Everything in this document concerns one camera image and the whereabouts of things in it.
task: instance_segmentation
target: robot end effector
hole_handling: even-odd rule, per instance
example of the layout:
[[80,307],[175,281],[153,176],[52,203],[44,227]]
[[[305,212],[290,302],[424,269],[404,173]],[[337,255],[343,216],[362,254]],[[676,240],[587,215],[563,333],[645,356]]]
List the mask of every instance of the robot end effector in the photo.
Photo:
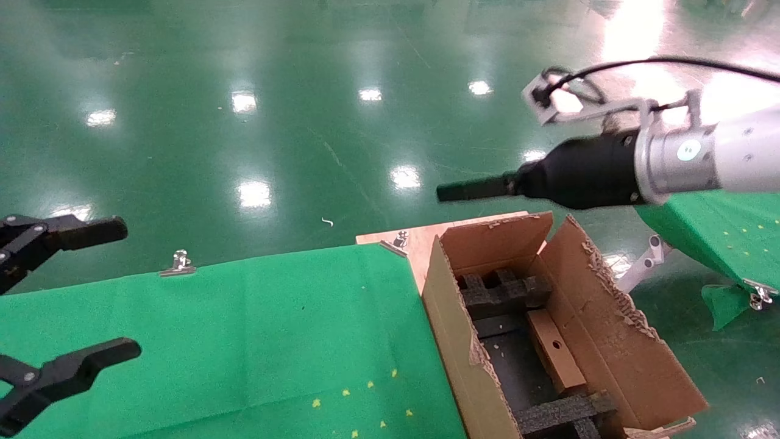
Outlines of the robot end effector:
[[[610,68],[604,66],[584,72]],[[759,73],[762,79],[780,82],[780,77]],[[542,125],[604,119],[620,112],[638,112],[640,125],[568,139],[543,159],[501,176],[439,186],[439,201],[525,195],[571,209],[590,209],[663,204],[670,194],[687,191],[780,191],[780,106],[709,126],[700,121],[698,90],[667,105],[642,98],[606,102],[573,93],[583,102],[582,110],[559,111],[554,93],[566,93],[558,90],[562,83],[583,76],[573,73],[555,83],[542,73],[523,90],[523,98]],[[666,130],[661,112],[679,107],[687,107],[689,126]]]
[[[49,219],[7,216],[0,221],[0,296],[59,250],[126,237],[127,226],[117,216],[90,222],[73,215]],[[124,337],[60,355],[40,369],[0,354],[0,380],[12,386],[0,398],[0,437],[17,435],[49,405],[88,391],[103,369],[140,354],[138,343]]]

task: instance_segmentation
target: cardboard box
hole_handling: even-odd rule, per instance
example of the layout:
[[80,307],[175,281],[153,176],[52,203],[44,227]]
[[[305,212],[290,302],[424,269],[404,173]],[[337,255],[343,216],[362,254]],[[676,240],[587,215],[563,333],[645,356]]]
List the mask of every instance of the cardboard box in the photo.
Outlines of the cardboard box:
[[631,297],[615,286],[612,271],[573,217],[542,248],[552,223],[546,212],[451,227],[434,239],[423,301],[470,438],[521,437],[456,282],[466,273],[504,267],[550,283],[545,308],[587,393],[606,391],[617,408],[603,435],[658,429],[706,409],[693,381]]

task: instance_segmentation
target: green epoxy floor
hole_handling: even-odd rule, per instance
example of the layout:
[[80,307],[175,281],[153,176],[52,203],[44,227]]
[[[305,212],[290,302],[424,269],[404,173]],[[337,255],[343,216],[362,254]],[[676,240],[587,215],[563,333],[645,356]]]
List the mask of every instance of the green epoxy floor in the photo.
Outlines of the green epoxy floor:
[[[156,271],[178,248],[208,265],[517,210],[560,221],[541,201],[437,205],[434,187],[596,132],[536,124],[519,91],[546,66],[658,53],[780,71],[780,4],[726,3],[0,2],[2,212],[120,215],[130,228],[57,255],[17,291]],[[703,87],[705,121],[780,100],[768,84],[675,66],[599,78],[613,98]],[[632,209],[575,214],[618,271],[646,248]],[[700,288],[719,281],[677,254],[634,293],[712,405],[683,437],[777,437],[780,312],[710,332]]]

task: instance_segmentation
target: wooden board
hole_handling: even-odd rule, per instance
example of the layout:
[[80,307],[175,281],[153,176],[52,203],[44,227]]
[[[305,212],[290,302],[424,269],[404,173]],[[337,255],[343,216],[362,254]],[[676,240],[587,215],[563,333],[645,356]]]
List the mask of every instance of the wooden board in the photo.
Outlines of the wooden board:
[[585,388],[585,377],[572,357],[572,353],[550,318],[547,309],[528,312],[528,323],[536,336],[536,347],[555,390],[569,396]]
[[355,237],[357,244],[371,244],[382,240],[393,242],[398,232],[406,230],[409,232],[409,238],[406,240],[406,253],[408,253],[409,263],[412,265],[414,281],[417,282],[417,290],[422,293],[425,285],[425,276],[428,273],[428,263],[431,260],[431,246],[434,243],[436,235],[441,236],[450,227],[463,226],[466,224],[485,223],[487,221],[504,220],[515,216],[528,215],[528,212],[504,213],[501,215],[482,216],[481,218],[464,219],[463,221],[454,221],[451,223],[433,224],[430,226],[412,227],[410,229],[392,230],[389,232],[379,232],[376,234],[365,234]]

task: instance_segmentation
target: green cloth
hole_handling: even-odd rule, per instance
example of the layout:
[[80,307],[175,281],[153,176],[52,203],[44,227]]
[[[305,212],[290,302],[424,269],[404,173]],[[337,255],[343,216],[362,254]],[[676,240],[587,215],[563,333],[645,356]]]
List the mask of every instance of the green cloth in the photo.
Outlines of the green cloth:
[[750,307],[745,290],[737,285],[704,285],[701,298],[712,314],[712,330],[721,330]]
[[0,351],[35,366],[143,349],[21,439],[466,437],[409,263],[378,245],[11,295],[0,320]]
[[742,298],[737,287],[702,290],[715,327],[749,308],[743,279],[780,287],[780,194],[677,194],[636,211],[671,246],[743,286]]

